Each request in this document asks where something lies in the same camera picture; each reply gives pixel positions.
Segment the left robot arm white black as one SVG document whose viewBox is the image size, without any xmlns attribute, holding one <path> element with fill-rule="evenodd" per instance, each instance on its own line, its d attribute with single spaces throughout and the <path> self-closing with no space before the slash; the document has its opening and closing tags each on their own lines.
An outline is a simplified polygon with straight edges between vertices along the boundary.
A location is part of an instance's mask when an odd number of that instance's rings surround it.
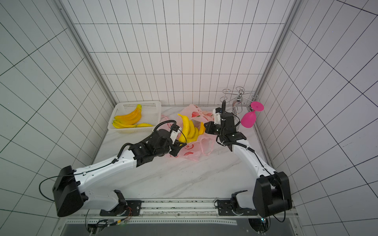
<svg viewBox="0 0 378 236">
<path fill-rule="evenodd" d="M 70 216 L 81 209 L 100 209 L 102 215 L 109 216 L 124 214 L 129 208 L 125 197 L 120 190 L 104 191 L 105 181 L 155 157 L 177 156 L 187 144 L 177 137 L 184 137 L 183 129 L 174 120 L 165 121 L 142 141 L 123 144 L 114 157 L 83 168 L 61 169 L 52 188 L 57 216 Z"/>
</svg>

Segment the pink plastic bag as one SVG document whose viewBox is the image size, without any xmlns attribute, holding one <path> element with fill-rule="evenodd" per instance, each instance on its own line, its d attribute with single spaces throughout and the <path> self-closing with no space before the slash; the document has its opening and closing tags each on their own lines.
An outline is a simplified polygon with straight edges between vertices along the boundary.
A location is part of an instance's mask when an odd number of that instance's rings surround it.
<svg viewBox="0 0 378 236">
<path fill-rule="evenodd" d="M 199 108 L 197 105 L 191 104 L 185 107 L 180 113 L 183 116 L 187 116 L 193 121 L 194 126 L 200 128 L 200 123 L 213 122 L 214 116 L 212 111 L 205 111 Z M 181 117 L 177 115 L 173 116 L 176 124 L 182 129 L 183 122 Z M 182 148 L 177 157 L 186 158 L 198 161 L 201 156 L 209 156 L 214 149 L 215 135 L 209 135 L 204 133 L 199 136 L 199 140 L 196 142 L 188 143 Z"/>
</svg>

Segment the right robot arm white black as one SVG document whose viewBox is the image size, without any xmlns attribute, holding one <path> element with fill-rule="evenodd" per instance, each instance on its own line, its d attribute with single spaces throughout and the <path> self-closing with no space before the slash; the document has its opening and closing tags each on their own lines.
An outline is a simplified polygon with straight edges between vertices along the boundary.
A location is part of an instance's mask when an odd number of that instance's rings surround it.
<svg viewBox="0 0 378 236">
<path fill-rule="evenodd" d="M 246 136 L 237 130 L 235 115 L 226 111 L 226 101 L 214 109 L 214 121 L 207 122 L 205 132 L 216 136 L 219 145 L 228 147 L 240 158 L 255 176 L 253 192 L 241 190 L 230 200 L 217 203 L 219 215 L 258 215 L 263 219 L 286 213 L 292 209 L 289 178 L 268 165 L 254 149 Z"/>
</svg>

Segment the magenta plastic wine glass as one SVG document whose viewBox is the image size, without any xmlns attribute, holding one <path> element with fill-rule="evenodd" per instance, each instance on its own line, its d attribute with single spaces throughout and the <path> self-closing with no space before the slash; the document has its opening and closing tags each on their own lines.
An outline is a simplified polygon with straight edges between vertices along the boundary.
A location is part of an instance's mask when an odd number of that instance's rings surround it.
<svg viewBox="0 0 378 236">
<path fill-rule="evenodd" d="M 264 105 L 260 102 L 251 102 L 248 106 L 248 112 L 243 116 L 241 124 L 245 128 L 251 128 L 257 120 L 256 112 L 261 112 L 264 110 Z"/>
</svg>

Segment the yellow banana bunch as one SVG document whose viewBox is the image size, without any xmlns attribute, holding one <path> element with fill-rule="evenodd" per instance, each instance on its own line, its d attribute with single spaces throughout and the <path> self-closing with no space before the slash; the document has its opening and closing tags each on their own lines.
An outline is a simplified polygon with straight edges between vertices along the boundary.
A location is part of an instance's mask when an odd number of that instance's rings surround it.
<svg viewBox="0 0 378 236">
<path fill-rule="evenodd" d="M 181 129 L 181 136 L 179 137 L 179 142 L 181 143 L 192 143 L 199 140 L 199 136 L 205 133 L 204 123 L 200 123 L 200 128 L 194 126 L 192 120 L 187 116 L 178 114 L 183 122 L 183 128 Z"/>
<path fill-rule="evenodd" d="M 151 124 L 146 124 L 146 123 L 138 124 L 138 122 L 142 118 L 141 111 L 142 111 L 142 106 L 138 104 L 133 112 L 127 115 L 123 115 L 123 116 L 115 116 L 112 124 L 116 129 L 152 127 Z"/>
</svg>

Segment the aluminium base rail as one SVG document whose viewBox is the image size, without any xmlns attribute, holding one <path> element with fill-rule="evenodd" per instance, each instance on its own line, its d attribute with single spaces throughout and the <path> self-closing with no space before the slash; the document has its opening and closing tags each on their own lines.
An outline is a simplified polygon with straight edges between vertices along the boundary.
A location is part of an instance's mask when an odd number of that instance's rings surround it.
<svg viewBox="0 0 378 236">
<path fill-rule="evenodd" d="M 91 232 L 106 227 L 143 223 L 209 223 L 234 225 L 236 219 L 247 218 L 267 223 L 269 216 L 260 216 L 255 209 L 237 207 L 227 199 L 158 199 L 129 200 L 128 208 L 119 216 L 98 210 L 83 211 L 63 218 L 66 224 L 82 224 Z"/>
</svg>

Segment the yellow banana bunch in basket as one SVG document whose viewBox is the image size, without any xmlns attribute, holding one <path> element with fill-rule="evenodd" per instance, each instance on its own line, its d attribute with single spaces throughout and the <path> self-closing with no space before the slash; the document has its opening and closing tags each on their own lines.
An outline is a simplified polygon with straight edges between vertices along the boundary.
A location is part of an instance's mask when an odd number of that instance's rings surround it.
<svg viewBox="0 0 378 236">
<path fill-rule="evenodd" d="M 123 115 L 123 116 L 115 116 L 112 124 L 116 129 L 152 127 L 151 124 L 146 124 L 146 123 L 138 124 L 138 122 L 142 118 L 141 111 L 142 111 L 142 106 L 138 104 L 133 112 L 127 115 Z"/>
</svg>

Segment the white plastic basket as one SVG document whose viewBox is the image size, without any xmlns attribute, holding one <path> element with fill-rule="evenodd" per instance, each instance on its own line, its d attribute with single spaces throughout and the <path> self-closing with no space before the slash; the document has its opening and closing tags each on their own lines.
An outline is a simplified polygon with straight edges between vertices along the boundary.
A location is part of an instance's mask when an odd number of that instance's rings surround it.
<svg viewBox="0 0 378 236">
<path fill-rule="evenodd" d="M 159 101 L 121 102 L 113 109 L 107 128 L 121 134 L 152 132 L 160 115 Z"/>
</svg>

